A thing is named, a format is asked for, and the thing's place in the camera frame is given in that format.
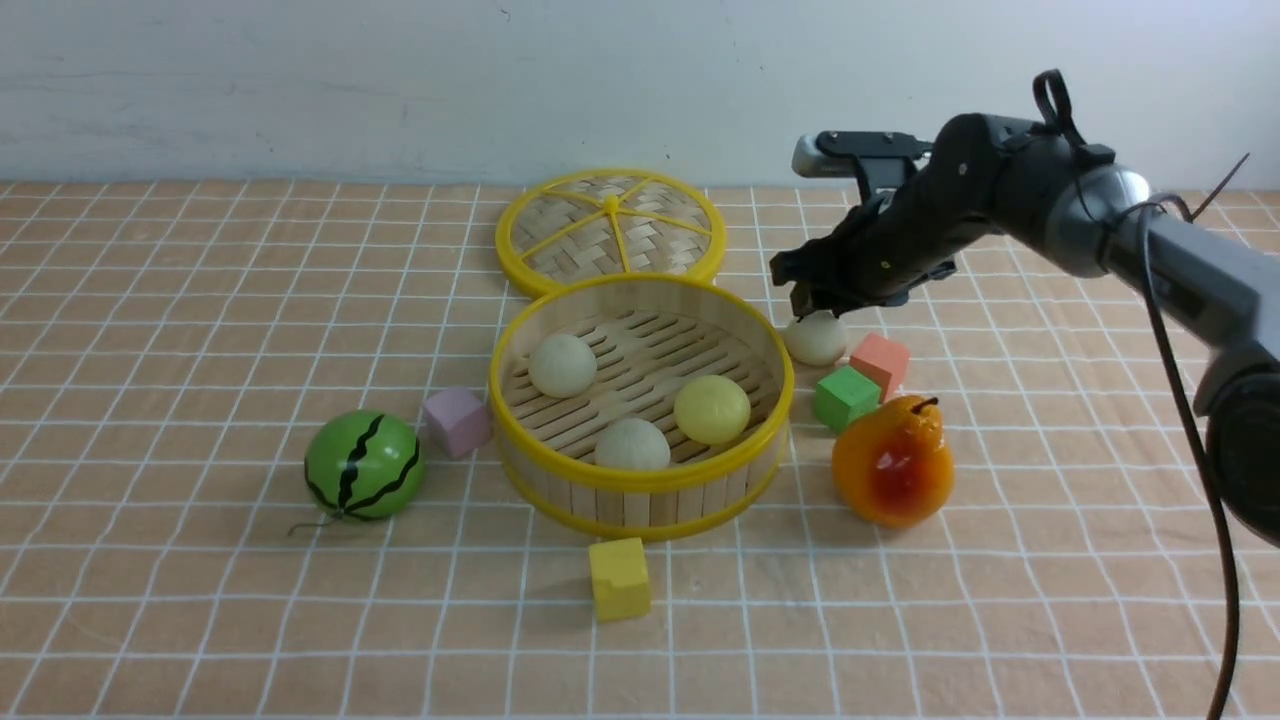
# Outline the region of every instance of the white wall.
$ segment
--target white wall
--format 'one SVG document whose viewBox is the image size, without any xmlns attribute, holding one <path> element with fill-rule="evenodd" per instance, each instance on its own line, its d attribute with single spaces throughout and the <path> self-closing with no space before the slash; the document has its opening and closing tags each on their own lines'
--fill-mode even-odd
<svg viewBox="0 0 1280 720">
<path fill-rule="evenodd" d="M 0 177 L 794 182 L 797 136 L 1036 117 L 1280 188 L 1276 0 L 0 0 Z"/>
</svg>

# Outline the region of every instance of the foam cube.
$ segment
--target foam cube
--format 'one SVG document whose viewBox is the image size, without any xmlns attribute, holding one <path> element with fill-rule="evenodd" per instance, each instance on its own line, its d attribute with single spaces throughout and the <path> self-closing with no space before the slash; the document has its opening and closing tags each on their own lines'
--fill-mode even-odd
<svg viewBox="0 0 1280 720">
<path fill-rule="evenodd" d="M 881 402 L 888 400 L 888 396 L 902 387 L 902 380 L 906 379 L 906 366 L 910 361 L 911 352 L 905 345 L 876 333 L 867 333 L 867 337 L 849 356 L 849 365 L 852 369 L 879 386 Z"/>
<path fill-rule="evenodd" d="M 489 409 L 471 391 L 453 387 L 422 402 L 426 437 L 457 460 L 493 437 Z"/>
<path fill-rule="evenodd" d="M 813 391 L 813 414 L 833 433 L 842 433 L 854 420 L 879 406 L 881 388 L 849 365 L 818 380 Z"/>
<path fill-rule="evenodd" d="M 640 538 L 598 542 L 586 548 L 591 565 L 595 618 L 602 623 L 649 614 L 649 564 Z"/>
</svg>

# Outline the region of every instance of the green watermelon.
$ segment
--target green watermelon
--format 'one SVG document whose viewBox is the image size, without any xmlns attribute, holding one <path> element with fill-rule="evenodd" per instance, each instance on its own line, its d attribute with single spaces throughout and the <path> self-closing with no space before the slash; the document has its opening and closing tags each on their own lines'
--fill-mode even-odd
<svg viewBox="0 0 1280 720">
<path fill-rule="evenodd" d="M 413 498 L 425 474 L 413 428 L 376 410 L 329 420 L 311 438 L 302 461 L 312 498 L 335 519 L 394 515 Z"/>
</svg>

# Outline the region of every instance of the bamboo steamer lid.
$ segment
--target bamboo steamer lid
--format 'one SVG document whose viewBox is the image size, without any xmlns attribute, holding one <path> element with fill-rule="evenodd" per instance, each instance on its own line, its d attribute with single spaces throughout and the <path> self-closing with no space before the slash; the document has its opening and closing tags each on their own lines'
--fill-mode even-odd
<svg viewBox="0 0 1280 720">
<path fill-rule="evenodd" d="M 712 282 L 724 259 L 726 232 L 710 200 L 677 179 L 599 169 L 524 193 L 503 213 L 495 242 L 512 284 L 539 297 L 620 273 Z"/>
</svg>

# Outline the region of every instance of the watermelon stripe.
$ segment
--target watermelon stripe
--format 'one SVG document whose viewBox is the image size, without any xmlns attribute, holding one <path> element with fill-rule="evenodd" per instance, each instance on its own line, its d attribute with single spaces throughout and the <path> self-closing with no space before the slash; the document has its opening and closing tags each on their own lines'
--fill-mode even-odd
<svg viewBox="0 0 1280 720">
<path fill-rule="evenodd" d="M 404 479 L 408 478 L 408 471 L 412 470 L 415 465 L 417 465 L 419 450 L 421 448 L 421 445 L 422 443 L 419 442 L 417 439 L 413 441 L 413 456 L 408 459 L 408 462 L 406 462 L 403 468 L 401 468 L 399 478 L 396 478 L 394 480 L 387 483 L 378 492 L 366 497 L 365 500 L 356 502 L 355 505 L 348 507 L 347 511 L 349 512 L 352 510 L 361 510 L 369 507 L 370 505 L 376 505 L 379 500 L 387 496 L 387 493 L 398 491 L 404 484 Z"/>
<path fill-rule="evenodd" d="M 311 465 L 307 464 L 306 457 L 302 459 L 302 479 L 306 480 L 307 489 L 311 491 L 311 495 L 315 496 L 316 501 L 320 502 L 320 505 L 324 505 L 329 510 L 338 509 L 334 503 L 329 502 L 329 498 L 324 496 L 324 491 L 320 489 L 320 486 L 311 482 Z"/>
<path fill-rule="evenodd" d="M 342 478 L 338 479 L 338 510 L 343 512 L 347 511 L 347 503 L 351 502 L 352 486 L 360 477 L 360 461 L 369 455 L 369 441 L 378 434 L 378 427 L 383 424 L 385 416 L 379 415 L 374 418 L 372 423 L 369 423 L 369 429 L 356 438 L 356 447 L 351 448 L 351 455 L 347 456 L 347 466 L 343 468 Z"/>
</svg>

